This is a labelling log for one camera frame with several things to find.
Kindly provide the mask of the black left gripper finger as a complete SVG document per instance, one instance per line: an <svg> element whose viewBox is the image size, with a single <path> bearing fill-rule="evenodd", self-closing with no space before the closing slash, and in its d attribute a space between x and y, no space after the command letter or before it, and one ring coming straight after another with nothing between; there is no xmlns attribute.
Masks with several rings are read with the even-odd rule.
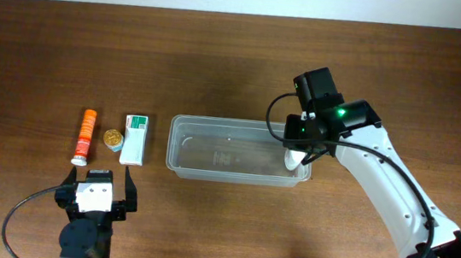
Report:
<svg viewBox="0 0 461 258"><path fill-rule="evenodd" d="M73 188L76 185L76 182L77 182L77 168L72 167L71 171L66 176L64 181L61 182L61 186L62 187Z"/></svg>
<svg viewBox="0 0 461 258"><path fill-rule="evenodd" d="M133 212L137 211L137 188L131 178L130 168L125 166L125 210L126 212Z"/></svg>

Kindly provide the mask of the white squeeze bottle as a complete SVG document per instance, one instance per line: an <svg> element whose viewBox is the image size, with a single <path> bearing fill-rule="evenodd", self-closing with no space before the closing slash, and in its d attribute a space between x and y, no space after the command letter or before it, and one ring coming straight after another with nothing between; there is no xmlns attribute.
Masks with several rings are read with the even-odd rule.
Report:
<svg viewBox="0 0 461 258"><path fill-rule="evenodd" d="M284 165L289 171L294 171L304 160L305 152L287 149L284 153Z"/></svg>

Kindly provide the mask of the white green medicine box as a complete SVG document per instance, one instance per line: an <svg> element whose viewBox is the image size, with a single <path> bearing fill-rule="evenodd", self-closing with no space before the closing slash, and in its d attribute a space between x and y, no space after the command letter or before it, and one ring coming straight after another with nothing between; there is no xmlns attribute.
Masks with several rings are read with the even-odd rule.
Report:
<svg viewBox="0 0 461 258"><path fill-rule="evenodd" d="M119 162L122 165L143 165L143 153L146 145L149 118L146 115L127 115L125 120L125 136L120 152Z"/></svg>

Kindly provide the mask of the orange tablet tube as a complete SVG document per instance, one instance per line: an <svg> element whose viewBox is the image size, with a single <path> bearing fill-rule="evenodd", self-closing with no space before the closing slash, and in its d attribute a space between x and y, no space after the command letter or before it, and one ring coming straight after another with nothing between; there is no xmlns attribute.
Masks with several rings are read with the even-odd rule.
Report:
<svg viewBox="0 0 461 258"><path fill-rule="evenodd" d="M75 166L82 167L87 165L88 151L90 150L90 142L94 132L96 118L97 112L95 110L85 110L82 124L80 125L76 149L71 159L71 163Z"/></svg>

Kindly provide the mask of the gold lidded small jar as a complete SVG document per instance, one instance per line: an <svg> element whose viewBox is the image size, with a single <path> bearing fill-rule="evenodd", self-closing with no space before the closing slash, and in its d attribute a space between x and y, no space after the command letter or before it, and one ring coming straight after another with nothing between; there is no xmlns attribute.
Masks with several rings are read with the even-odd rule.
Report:
<svg viewBox="0 0 461 258"><path fill-rule="evenodd" d="M105 145L113 152L122 150L124 137L118 130L108 129L103 134L103 141Z"/></svg>

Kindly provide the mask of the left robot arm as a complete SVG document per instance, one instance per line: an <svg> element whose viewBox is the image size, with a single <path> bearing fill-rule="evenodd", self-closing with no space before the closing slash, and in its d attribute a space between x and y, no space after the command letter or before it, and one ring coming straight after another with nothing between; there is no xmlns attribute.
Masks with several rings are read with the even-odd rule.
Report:
<svg viewBox="0 0 461 258"><path fill-rule="evenodd" d="M69 222L58 238L59 258L111 258L115 221L125 220L125 201L115 201L114 174L110 170L90 170L83 181L73 169L54 200L66 211Z"/></svg>

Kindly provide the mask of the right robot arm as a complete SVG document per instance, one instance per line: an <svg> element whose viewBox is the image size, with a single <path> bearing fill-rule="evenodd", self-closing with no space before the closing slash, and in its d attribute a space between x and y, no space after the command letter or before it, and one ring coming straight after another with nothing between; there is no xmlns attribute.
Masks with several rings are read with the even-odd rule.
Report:
<svg viewBox="0 0 461 258"><path fill-rule="evenodd" d="M354 176L399 258L461 258L461 231L413 178L365 100L346 102L330 70L295 77L301 113L283 124L178 115L166 164L183 179L292 186L330 155Z"/></svg>

